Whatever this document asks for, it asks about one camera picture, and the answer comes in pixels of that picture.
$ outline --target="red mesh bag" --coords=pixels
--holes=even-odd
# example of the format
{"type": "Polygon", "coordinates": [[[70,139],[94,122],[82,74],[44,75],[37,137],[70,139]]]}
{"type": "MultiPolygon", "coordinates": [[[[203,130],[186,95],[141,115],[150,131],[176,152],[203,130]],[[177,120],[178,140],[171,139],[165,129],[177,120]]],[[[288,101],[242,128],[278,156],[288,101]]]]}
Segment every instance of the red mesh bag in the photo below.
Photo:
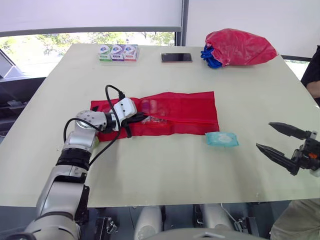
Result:
{"type": "MultiPolygon", "coordinates": [[[[164,92],[144,98],[130,98],[138,112],[148,117],[140,122],[131,123],[132,136],[161,136],[171,134],[204,135],[218,132],[218,117],[214,92],[174,93],[164,92]]],[[[91,101],[91,108],[99,112],[109,112],[108,101],[91,101]]],[[[98,134],[100,141],[110,141],[116,132],[98,134]]],[[[120,139],[127,133],[121,130],[120,139]]]]}
{"type": "Polygon", "coordinates": [[[264,37],[231,28],[208,34],[205,43],[214,48],[211,54],[223,67],[262,64],[277,56],[277,51],[264,37]]]}

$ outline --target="light blue package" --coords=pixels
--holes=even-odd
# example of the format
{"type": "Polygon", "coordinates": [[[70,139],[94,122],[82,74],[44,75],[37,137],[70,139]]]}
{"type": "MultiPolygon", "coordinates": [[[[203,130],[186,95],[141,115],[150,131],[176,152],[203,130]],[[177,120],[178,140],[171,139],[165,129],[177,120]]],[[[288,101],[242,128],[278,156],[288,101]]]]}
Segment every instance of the light blue package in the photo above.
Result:
{"type": "Polygon", "coordinates": [[[210,146],[235,147],[239,145],[237,141],[237,136],[231,132],[223,132],[223,131],[207,132],[205,136],[206,136],[206,143],[210,146]]]}

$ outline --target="window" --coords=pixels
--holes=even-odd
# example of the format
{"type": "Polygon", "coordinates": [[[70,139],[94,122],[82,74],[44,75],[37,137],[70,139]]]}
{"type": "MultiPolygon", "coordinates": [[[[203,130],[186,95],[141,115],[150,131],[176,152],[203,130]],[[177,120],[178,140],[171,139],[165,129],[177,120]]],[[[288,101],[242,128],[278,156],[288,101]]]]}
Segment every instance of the window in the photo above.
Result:
{"type": "Polygon", "coordinates": [[[71,44],[174,46],[174,32],[80,32],[0,37],[0,49],[25,75],[47,76],[71,44]]]}
{"type": "Polygon", "coordinates": [[[289,66],[291,71],[296,75],[296,77],[301,81],[308,65],[308,61],[298,61],[285,59],[285,63],[289,66]]]}

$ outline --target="smartphone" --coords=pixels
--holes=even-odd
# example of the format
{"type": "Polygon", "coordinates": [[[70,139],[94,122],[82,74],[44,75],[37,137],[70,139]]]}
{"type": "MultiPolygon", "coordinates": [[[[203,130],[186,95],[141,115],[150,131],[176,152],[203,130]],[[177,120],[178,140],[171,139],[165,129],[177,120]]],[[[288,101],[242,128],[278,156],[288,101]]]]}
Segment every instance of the smartphone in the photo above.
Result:
{"type": "Polygon", "coordinates": [[[161,59],[163,63],[192,63],[190,53],[162,53],[161,59]]]}

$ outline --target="small box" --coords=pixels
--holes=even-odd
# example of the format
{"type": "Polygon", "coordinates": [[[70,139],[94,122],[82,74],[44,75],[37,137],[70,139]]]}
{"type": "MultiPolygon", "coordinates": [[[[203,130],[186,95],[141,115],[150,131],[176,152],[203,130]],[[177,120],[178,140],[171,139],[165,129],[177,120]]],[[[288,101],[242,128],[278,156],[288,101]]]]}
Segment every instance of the small box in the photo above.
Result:
{"type": "Polygon", "coordinates": [[[110,56],[111,49],[112,49],[112,45],[108,45],[108,44],[100,45],[98,57],[101,62],[112,62],[112,59],[110,56]]]}
{"type": "Polygon", "coordinates": [[[136,44],[127,44],[124,47],[123,58],[125,61],[137,61],[139,56],[139,47],[136,44]]]}
{"type": "Polygon", "coordinates": [[[112,61],[124,61],[124,45],[115,44],[112,46],[110,56],[112,61]]]}

